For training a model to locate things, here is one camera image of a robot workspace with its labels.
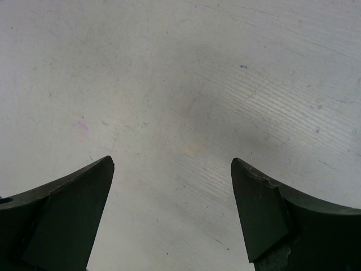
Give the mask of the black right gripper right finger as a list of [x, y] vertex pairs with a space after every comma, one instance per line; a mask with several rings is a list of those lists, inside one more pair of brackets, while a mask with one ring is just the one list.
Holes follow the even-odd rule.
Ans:
[[231, 178], [255, 270], [359, 270], [360, 210], [315, 198], [235, 158]]

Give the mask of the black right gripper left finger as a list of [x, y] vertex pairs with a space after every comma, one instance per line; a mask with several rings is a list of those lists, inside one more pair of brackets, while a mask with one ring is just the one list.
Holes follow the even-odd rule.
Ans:
[[105, 156], [1, 198], [1, 270], [86, 270], [114, 171]]

